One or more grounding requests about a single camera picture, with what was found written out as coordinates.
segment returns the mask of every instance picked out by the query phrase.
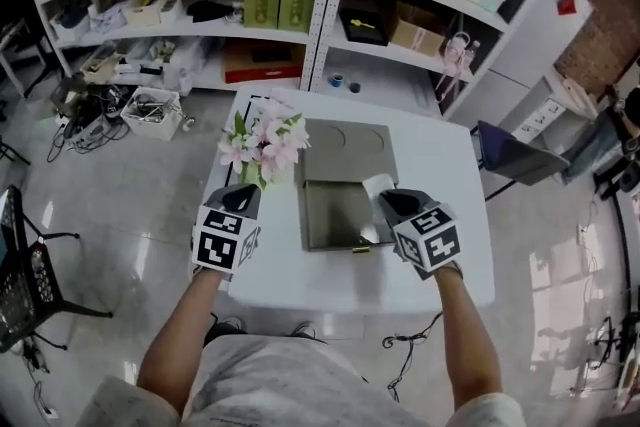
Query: yellow object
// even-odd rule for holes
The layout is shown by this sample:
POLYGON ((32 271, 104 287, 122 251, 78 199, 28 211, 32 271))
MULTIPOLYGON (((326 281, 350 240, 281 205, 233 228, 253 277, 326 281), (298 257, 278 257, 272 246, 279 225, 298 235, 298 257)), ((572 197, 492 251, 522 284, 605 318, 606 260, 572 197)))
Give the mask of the yellow object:
POLYGON ((368 29, 375 29, 373 25, 369 25, 368 23, 363 23, 360 20, 351 20, 351 25, 355 25, 356 27, 366 27, 368 29))

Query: tile floor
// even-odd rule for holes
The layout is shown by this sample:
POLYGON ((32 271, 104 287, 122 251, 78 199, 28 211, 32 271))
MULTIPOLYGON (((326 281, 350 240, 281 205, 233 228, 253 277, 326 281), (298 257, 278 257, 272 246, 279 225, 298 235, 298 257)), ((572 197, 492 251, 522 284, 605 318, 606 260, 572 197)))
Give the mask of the tile floor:
MULTIPOLYGON (((191 225, 201 200, 216 141, 232 95, 194 92, 185 103, 198 123, 171 143, 133 134, 89 155, 64 152, 48 164, 56 130, 18 102, 2 137, 31 159, 13 165, 22 181, 28 215, 47 231, 72 230, 75 240, 52 241, 63 293, 115 312, 111 320, 61 314, 39 331, 70 350, 43 346, 51 375, 43 397, 73 426, 105 375, 133 382, 149 343, 187 285, 191 225)), ((485 177, 487 190, 496 185, 485 177)), ((584 371, 592 327, 611 313, 620 318, 621 252, 612 209, 596 203, 589 215, 591 183, 562 187, 549 179, 535 188, 514 187, 488 204, 495 261, 496 301, 481 314, 501 358, 504 386, 520 401, 530 426, 586 426, 609 407, 610 393, 569 389, 584 371), (588 249, 577 244, 577 224, 589 229, 588 249)), ((240 314, 256 332, 291 329, 301 312, 248 311, 224 295, 218 313, 240 314)), ((386 393, 407 347, 381 346, 394 332, 413 334, 431 316, 344 317, 318 314, 322 335, 345 353, 372 386, 386 393)), ((605 386, 611 370, 590 374, 605 386)), ((33 383, 16 356, 0 355, 0 404, 16 426, 44 425, 32 402, 33 383)), ((432 425, 444 425, 453 402, 444 363, 442 323, 416 348, 399 385, 401 403, 432 425)))

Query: black office chair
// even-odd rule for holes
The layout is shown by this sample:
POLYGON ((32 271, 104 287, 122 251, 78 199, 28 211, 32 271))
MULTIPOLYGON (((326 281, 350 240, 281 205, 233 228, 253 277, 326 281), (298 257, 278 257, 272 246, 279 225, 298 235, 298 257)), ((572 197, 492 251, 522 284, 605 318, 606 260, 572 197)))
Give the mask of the black office chair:
POLYGON ((2 160, 4 157, 7 157, 11 162, 15 162, 14 157, 18 157, 27 166, 31 165, 31 162, 20 155, 12 146, 9 146, 7 143, 5 143, 2 140, 2 137, 0 137, 0 160, 2 160))
POLYGON ((534 148, 518 141, 509 132, 478 121, 471 135, 480 140, 481 160, 478 169, 486 169, 511 181, 485 198, 489 201, 516 183, 535 185, 545 178, 562 171, 569 161, 553 152, 534 148))
POLYGON ((57 349, 67 350, 35 332, 36 328, 58 312, 90 317, 113 317, 111 312, 85 308, 64 300, 56 280, 46 240, 59 237, 80 238, 77 233, 43 234, 24 215, 20 191, 10 186, 3 196, 0 219, 0 353, 16 342, 36 336, 57 349), (38 235, 27 245, 25 223, 38 235))

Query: person's arm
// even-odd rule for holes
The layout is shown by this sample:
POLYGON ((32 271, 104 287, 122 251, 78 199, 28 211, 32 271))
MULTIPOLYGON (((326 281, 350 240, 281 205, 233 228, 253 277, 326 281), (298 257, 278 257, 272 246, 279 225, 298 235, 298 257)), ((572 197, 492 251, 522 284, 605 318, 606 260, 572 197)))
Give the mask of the person's arm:
POLYGON ((158 395, 182 415, 200 366, 210 312, 222 273, 203 269, 147 350, 136 385, 158 395))
POLYGON ((462 277, 454 269, 435 271, 444 321, 445 356, 456 411, 476 397, 502 392, 500 364, 462 277))

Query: white table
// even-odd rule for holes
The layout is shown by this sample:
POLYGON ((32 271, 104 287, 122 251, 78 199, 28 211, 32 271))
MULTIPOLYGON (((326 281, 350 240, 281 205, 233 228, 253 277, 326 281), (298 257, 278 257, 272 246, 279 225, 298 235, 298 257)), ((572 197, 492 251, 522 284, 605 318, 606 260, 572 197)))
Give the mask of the white table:
MULTIPOLYGON (((243 116, 251 95, 268 96, 266 86, 240 88, 229 114, 243 116)), ((423 190, 449 204, 458 217, 462 253, 458 259, 477 305, 494 299, 493 258, 487 213, 469 131, 459 125, 345 99, 280 90, 279 97, 307 118, 388 125, 399 187, 423 190)), ((228 167, 211 169, 204 200, 225 186, 228 167)), ((302 246, 299 195, 293 173, 263 192, 256 254, 233 276, 228 293, 258 307, 330 313, 422 313, 440 308, 433 279, 421 281, 390 246, 369 254, 307 252, 302 246)))

